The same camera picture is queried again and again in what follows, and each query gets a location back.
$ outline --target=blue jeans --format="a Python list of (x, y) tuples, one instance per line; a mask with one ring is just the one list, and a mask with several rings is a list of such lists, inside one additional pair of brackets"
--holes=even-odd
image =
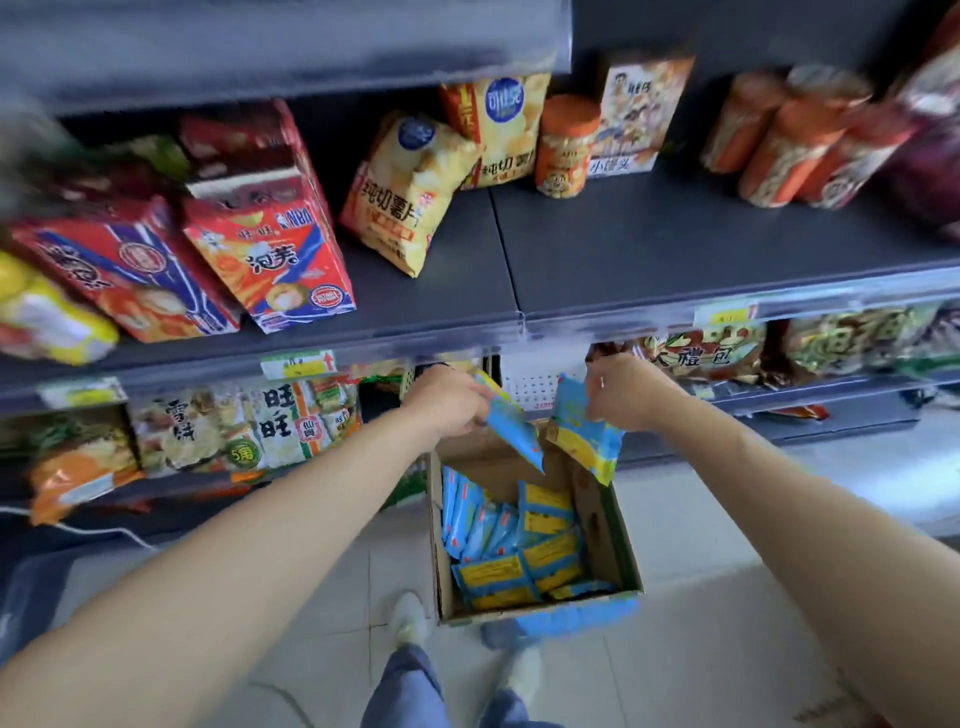
[[(420, 647), (403, 644), (390, 656), (360, 728), (450, 728), (440, 683)], [(517, 694), (500, 688), (487, 703), (480, 728), (562, 727), (531, 720)]]

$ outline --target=white sneaker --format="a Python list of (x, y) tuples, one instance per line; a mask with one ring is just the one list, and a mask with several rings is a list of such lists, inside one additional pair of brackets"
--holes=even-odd
[(534, 696), (540, 688), (542, 672), (543, 657), (540, 653), (540, 646), (534, 644), (514, 653), (500, 684), (504, 688), (515, 692), (529, 710), (534, 701)]
[(415, 644), (423, 647), (430, 636), (430, 624), (426, 620), (423, 604), (413, 592), (404, 592), (394, 604), (394, 613), (390, 617), (390, 628), (394, 632), (397, 647), (402, 644)]

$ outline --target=orange canister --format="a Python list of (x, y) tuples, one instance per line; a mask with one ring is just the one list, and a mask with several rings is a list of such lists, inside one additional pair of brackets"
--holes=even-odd
[(600, 105), (572, 94), (543, 104), (534, 181), (547, 197), (576, 197), (587, 182), (590, 146), (600, 128)]
[(777, 109), (790, 98), (772, 73), (741, 73), (733, 78), (727, 101), (707, 139), (700, 161), (709, 172), (739, 172), (750, 161)]
[(786, 84), (794, 96), (813, 96), (834, 109), (852, 109), (866, 104), (874, 95), (874, 85), (864, 76), (822, 63), (795, 65), (787, 74)]
[(740, 197), (757, 207), (786, 205), (844, 129), (838, 109), (813, 98), (788, 101), (740, 177)]
[(814, 207), (844, 206), (874, 172), (913, 133), (913, 124), (896, 107), (869, 104), (847, 116), (850, 126), (801, 186), (797, 197)]

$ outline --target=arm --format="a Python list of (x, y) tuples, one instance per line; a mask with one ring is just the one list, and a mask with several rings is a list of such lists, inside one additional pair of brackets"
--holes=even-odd
[(416, 457), (485, 419), (448, 367), (197, 528), (0, 671), (0, 726), (188, 726), (276, 642)]
[(651, 429), (693, 466), (864, 696), (904, 728), (960, 716), (960, 554), (628, 354), (595, 362), (589, 415)]

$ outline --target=blue and yellow packet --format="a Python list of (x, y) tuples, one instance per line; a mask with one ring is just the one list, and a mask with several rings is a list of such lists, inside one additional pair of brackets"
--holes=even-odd
[(472, 610), (507, 609), (543, 601), (518, 554), (454, 564), (451, 568), (460, 594)]
[(600, 581), (600, 579), (587, 579), (586, 581), (578, 581), (576, 584), (567, 584), (563, 587), (551, 589), (548, 594), (551, 599), (556, 599), (557, 601), (566, 601), (567, 599), (575, 599), (578, 596), (599, 594), (602, 592), (609, 592), (612, 594), (615, 591), (616, 587), (609, 581)]
[(580, 529), (571, 526), (540, 544), (524, 548), (520, 556), (537, 589), (546, 593), (587, 575), (582, 548)]
[(517, 483), (519, 491), (520, 538), (522, 546), (530, 546), (544, 536), (566, 531), (575, 515), (570, 493), (557, 493), (539, 485)]
[(542, 473), (543, 450), (540, 449), (540, 441), (537, 439), (537, 428), (527, 422), (523, 408), (510, 399), (510, 395), (486, 373), (477, 371), (474, 378), (481, 384), (486, 384), (496, 394), (490, 403), (487, 425)]
[(467, 545), (467, 536), (473, 528), (473, 520), (483, 505), (486, 496), (483, 489), (465, 476), (457, 478), (457, 492), (453, 499), (453, 518), (450, 521), (450, 533), (446, 538), (446, 552), (454, 559), (460, 559)]
[(461, 561), (470, 562), (483, 558), (484, 549), (490, 542), (490, 536), (493, 533), (493, 527), (496, 525), (497, 516), (500, 515), (500, 506), (492, 500), (484, 501), (473, 519), (473, 526), (467, 534), (467, 544), (464, 546), (464, 552), (461, 555)]
[(440, 514), (440, 530), (445, 544), (446, 537), (450, 534), (450, 524), (453, 523), (453, 499), (456, 498), (457, 484), (462, 477), (455, 470), (444, 465), (444, 509)]
[(493, 556), (506, 556), (514, 553), (519, 535), (519, 523), (520, 516), (514, 506), (510, 503), (504, 503), (500, 506), (500, 512), (497, 514), (490, 541), (484, 549), (483, 558), (489, 559)]
[(603, 485), (610, 485), (623, 444), (623, 430), (588, 420), (588, 402), (584, 382), (560, 375), (546, 439), (593, 473)]

